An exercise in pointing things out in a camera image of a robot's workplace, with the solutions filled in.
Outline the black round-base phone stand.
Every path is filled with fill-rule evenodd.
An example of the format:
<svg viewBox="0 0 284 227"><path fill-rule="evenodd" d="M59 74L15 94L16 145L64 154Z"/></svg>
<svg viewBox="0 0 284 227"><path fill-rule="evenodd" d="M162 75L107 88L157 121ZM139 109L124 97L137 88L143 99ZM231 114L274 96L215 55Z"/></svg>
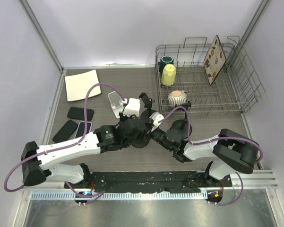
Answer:
<svg viewBox="0 0 284 227"><path fill-rule="evenodd" d="M156 112L156 110L152 109L152 104L155 102L152 98L149 98L148 95L145 92L142 92L139 95L139 98L143 101L144 107L146 108L145 111L142 112L140 115L140 118L144 121L147 121L148 118Z"/></svg>

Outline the lilac-case phone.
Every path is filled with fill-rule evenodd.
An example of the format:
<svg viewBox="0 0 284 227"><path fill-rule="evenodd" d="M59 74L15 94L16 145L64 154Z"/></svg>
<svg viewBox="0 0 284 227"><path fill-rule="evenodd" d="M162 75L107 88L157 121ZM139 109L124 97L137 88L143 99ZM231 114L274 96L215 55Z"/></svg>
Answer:
<svg viewBox="0 0 284 227"><path fill-rule="evenodd" d="M91 122L87 122L87 131L86 133L88 134L92 129L92 123ZM78 128L77 128L77 131L75 133L75 139L76 138L79 138L79 137L82 137L83 134L84 134L84 131L85 131L85 122L80 122L78 124Z"/></svg>

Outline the black phone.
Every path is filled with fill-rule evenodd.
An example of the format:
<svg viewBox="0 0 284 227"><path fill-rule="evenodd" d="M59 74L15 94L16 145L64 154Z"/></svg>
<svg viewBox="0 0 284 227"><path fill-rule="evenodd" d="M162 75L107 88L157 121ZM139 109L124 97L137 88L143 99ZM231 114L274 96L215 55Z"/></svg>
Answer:
<svg viewBox="0 0 284 227"><path fill-rule="evenodd" d="M68 120L60 130L53 136L52 141L54 143L60 143L67 141L71 135L76 131L78 124L72 120Z"/></svg>
<svg viewBox="0 0 284 227"><path fill-rule="evenodd" d="M94 115L94 110L93 109L87 109L86 110L87 114L87 121L91 121ZM71 107L67 113L67 117L69 119L75 119L75 120L85 120L85 112L84 108L81 107Z"/></svg>

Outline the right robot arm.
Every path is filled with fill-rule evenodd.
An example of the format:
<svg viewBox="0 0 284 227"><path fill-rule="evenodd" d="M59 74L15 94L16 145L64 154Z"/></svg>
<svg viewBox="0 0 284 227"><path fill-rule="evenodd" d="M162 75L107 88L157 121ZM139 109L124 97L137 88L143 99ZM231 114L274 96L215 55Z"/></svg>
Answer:
<svg viewBox="0 0 284 227"><path fill-rule="evenodd" d="M193 161L204 157L217 157L211 161L204 172L204 182L216 186L227 175L234 172L251 174L254 165L261 161L263 150L250 140L229 129L222 129L218 135L206 140L189 141L177 129L164 132L157 128L150 138L173 153L179 162Z"/></svg>

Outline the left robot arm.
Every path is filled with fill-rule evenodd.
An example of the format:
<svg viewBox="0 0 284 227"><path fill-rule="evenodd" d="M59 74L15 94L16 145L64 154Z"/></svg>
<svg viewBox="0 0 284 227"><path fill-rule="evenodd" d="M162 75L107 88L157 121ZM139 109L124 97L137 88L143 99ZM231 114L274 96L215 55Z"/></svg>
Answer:
<svg viewBox="0 0 284 227"><path fill-rule="evenodd" d="M136 116L117 125L103 125L84 137L52 145L38 146L32 141L21 155L24 186L36 186L46 180L66 181L85 189L91 183L86 165L68 166L64 162L87 155L117 151L144 134L146 124Z"/></svg>

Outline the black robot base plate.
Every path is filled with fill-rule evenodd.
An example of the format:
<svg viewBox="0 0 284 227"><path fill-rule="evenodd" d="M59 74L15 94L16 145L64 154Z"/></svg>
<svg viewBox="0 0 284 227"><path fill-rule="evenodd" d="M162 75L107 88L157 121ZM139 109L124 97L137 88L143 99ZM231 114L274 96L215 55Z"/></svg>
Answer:
<svg viewBox="0 0 284 227"><path fill-rule="evenodd" d="M186 193L199 192L200 188L232 187L230 175L220 183L209 185L203 172L93 172L91 179L80 184L73 184L74 189L91 189L106 193Z"/></svg>

